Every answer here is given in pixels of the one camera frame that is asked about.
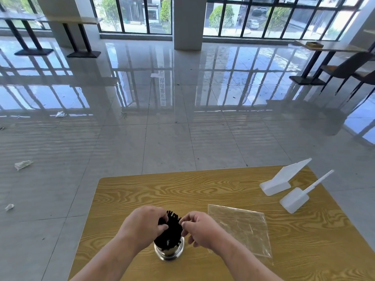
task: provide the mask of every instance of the hand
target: hand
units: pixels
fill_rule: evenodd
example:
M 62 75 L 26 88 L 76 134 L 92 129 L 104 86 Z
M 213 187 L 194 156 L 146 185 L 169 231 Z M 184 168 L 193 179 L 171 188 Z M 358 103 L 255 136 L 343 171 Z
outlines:
M 203 246 L 216 252 L 220 243 L 230 239 L 229 235 L 209 215 L 203 212 L 192 211 L 180 220 L 183 228 L 182 236 L 190 234 L 188 244 L 194 242 L 194 247 Z
M 161 207 L 142 206 L 137 208 L 126 217 L 116 237 L 129 242 L 134 247 L 134 255 L 137 255 L 168 229 L 166 224 L 157 225 L 159 218 L 168 221 L 166 210 Z

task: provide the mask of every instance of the forearm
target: forearm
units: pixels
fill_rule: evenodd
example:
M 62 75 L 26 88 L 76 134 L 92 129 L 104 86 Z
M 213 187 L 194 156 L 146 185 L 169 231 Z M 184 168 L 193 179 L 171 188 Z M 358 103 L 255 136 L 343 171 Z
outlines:
M 215 252 L 223 259 L 235 281 L 282 281 L 231 236 L 222 240 Z
M 118 281 L 135 255 L 133 245 L 116 236 L 71 281 Z

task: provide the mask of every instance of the white pillar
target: white pillar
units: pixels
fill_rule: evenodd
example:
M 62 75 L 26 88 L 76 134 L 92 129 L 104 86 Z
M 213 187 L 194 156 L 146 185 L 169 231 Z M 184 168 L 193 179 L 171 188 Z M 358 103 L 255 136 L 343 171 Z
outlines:
M 90 0 L 37 0 L 40 8 L 46 16 L 85 16 L 93 17 L 94 13 Z M 60 23 L 49 23 L 49 26 L 60 47 L 71 48 L 71 44 L 66 35 L 64 27 Z M 99 30 L 96 25 L 84 25 L 90 44 L 99 39 Z M 77 24 L 69 24 L 77 47 L 85 49 L 81 32 Z
M 173 0 L 174 49 L 202 49 L 206 4 L 207 0 Z
M 375 42 L 375 34 L 365 29 L 375 30 L 375 0 L 368 0 L 341 41 L 368 49 Z

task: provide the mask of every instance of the person's left hand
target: person's left hand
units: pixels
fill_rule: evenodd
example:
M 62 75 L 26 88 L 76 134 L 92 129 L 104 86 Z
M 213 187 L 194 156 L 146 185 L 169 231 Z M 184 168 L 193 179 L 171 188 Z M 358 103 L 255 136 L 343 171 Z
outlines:
M 161 207 L 142 206 L 137 208 L 126 217 L 116 237 L 128 241 L 134 247 L 134 254 L 137 255 L 168 229 L 166 224 L 157 225 L 159 218 L 168 221 L 166 210 Z

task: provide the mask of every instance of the white dustpan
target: white dustpan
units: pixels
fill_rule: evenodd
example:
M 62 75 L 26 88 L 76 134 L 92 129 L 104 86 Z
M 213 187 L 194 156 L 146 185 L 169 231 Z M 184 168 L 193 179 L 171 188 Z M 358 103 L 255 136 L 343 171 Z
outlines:
M 330 170 L 328 173 L 323 175 L 320 179 L 315 181 L 312 185 L 310 185 L 305 190 L 300 189 L 299 187 L 294 188 L 291 192 L 289 192 L 283 199 L 280 200 L 280 204 L 290 213 L 293 214 L 300 208 L 303 204 L 307 202 L 309 193 L 312 189 L 314 189 L 323 179 L 325 179 L 328 175 L 333 173 L 333 170 Z
M 260 188 L 267 196 L 274 195 L 276 193 L 282 192 L 289 189 L 291 186 L 288 181 L 295 176 L 305 165 L 311 161 L 312 158 L 300 161 L 298 163 L 287 165 L 283 167 L 273 179 L 269 181 L 262 182 Z

